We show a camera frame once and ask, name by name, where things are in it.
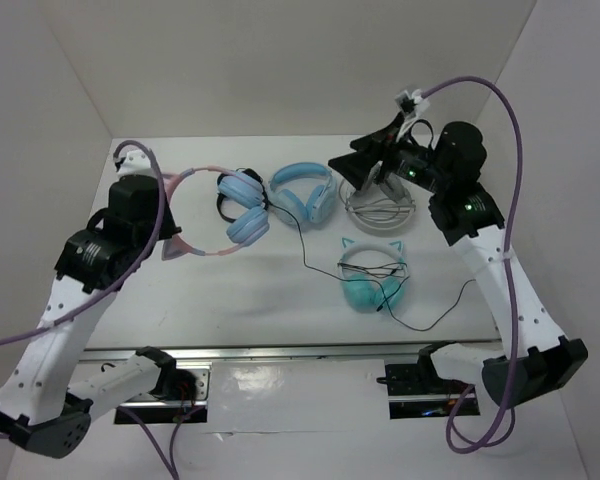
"pink headphones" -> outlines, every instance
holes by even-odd
[[[162,260],[173,260],[186,253],[201,256],[228,255],[240,250],[242,247],[252,245],[269,231],[269,218],[267,212],[262,207],[264,201],[262,185],[242,172],[215,166],[190,168],[179,175],[171,177],[166,186],[167,201],[171,203],[173,193],[185,178],[201,171],[224,173],[226,177],[218,185],[218,192],[249,209],[227,228],[229,240],[236,245],[231,248],[208,253],[199,248],[192,247],[180,235],[176,234],[170,240],[164,242]]]

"gray wall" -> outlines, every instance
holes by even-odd
[[[114,137],[366,133],[408,83],[496,79],[534,0],[38,0]],[[475,119],[487,95],[432,118]]]
[[[540,0],[498,85],[526,156],[515,247],[543,302],[590,358],[563,401],[591,480],[600,480],[600,0]],[[511,127],[491,98],[484,183],[508,205]]]
[[[37,324],[110,140],[35,2],[0,1],[0,338]],[[23,347],[0,349],[0,385]],[[0,441],[0,479],[12,454]]]

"black headphones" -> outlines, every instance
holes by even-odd
[[[260,175],[258,175],[255,172],[255,170],[253,170],[251,168],[239,168],[237,171],[242,172],[245,175],[253,178],[255,181],[260,183],[260,185],[262,185],[262,194],[264,196],[264,202],[263,202],[262,206],[265,210],[269,210],[269,197],[267,196],[267,191],[264,186],[264,180],[262,180],[262,177]],[[222,179],[226,176],[227,175],[223,173],[218,177],[218,180],[217,180],[218,185],[220,185],[220,182],[222,182]],[[225,222],[233,223],[236,221],[235,218],[227,217],[224,213],[222,213],[222,202],[224,202],[226,198],[227,198],[227,196],[224,195],[223,193],[218,193],[218,198],[216,200],[216,209],[218,210],[218,214],[220,214],[220,217],[222,217],[222,219]]]

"teal headphones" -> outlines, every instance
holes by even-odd
[[[387,303],[393,309],[398,305],[404,297],[404,283],[406,277],[409,276],[407,271],[407,263],[402,255],[403,244],[401,241],[391,242],[388,245],[375,243],[356,243],[348,238],[342,239],[344,253],[338,261],[338,271],[340,278],[345,281],[342,283],[344,296],[355,310],[359,312],[379,311]],[[346,260],[353,255],[365,252],[376,251],[384,253],[396,261],[397,270],[401,270],[402,276],[387,276],[380,281],[382,288],[377,283],[371,280],[371,276],[365,273],[354,273],[353,275],[345,275]]]

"blue ear cushion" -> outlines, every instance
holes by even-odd
[[[378,289],[375,291],[373,303],[376,308],[378,308],[380,305],[382,305],[384,308],[387,307],[387,304],[384,301],[385,295],[388,298],[397,292],[395,295],[389,298],[389,307],[391,308],[395,307],[400,300],[402,300],[402,297],[404,296],[404,284],[402,286],[400,285],[402,280],[404,280],[404,278],[389,277],[382,282],[382,288],[378,287]]]
[[[279,198],[283,198],[283,205],[280,206],[289,210],[293,214],[293,216],[296,217],[296,220],[300,222],[300,225],[307,221],[308,215],[304,203],[302,203],[302,200],[300,200],[291,190],[288,190],[286,188],[280,190],[277,193],[277,196]],[[295,226],[296,222],[294,222],[293,219],[289,218],[289,216],[285,212],[283,212],[282,210],[277,210],[277,213],[279,214],[280,220],[289,225]]]
[[[233,243],[247,247],[269,231],[269,218],[262,207],[254,207],[227,228],[227,236]]]
[[[294,163],[293,165],[288,165],[283,169],[277,171],[271,181],[274,184],[280,185],[284,182],[288,182],[295,178],[310,176],[310,175],[322,175],[327,176],[329,174],[329,170],[324,165],[320,165],[319,163],[312,162],[303,162],[303,163]]]
[[[309,215],[309,220],[313,223],[320,223],[322,217],[324,217],[321,212],[322,208],[319,208],[317,211],[313,210],[313,205],[316,203],[322,192],[324,192],[324,185],[318,185],[313,189],[313,192],[309,195],[309,200],[307,200],[307,213]]]
[[[344,296],[354,309],[369,310],[374,307],[375,291],[371,282],[362,273],[356,273],[342,282]]]
[[[236,178],[233,175],[228,175],[218,185],[218,193],[226,195],[227,198],[245,208],[253,208],[262,204],[264,200],[262,185],[244,173],[238,173],[237,176],[245,181],[243,182],[240,178]]]

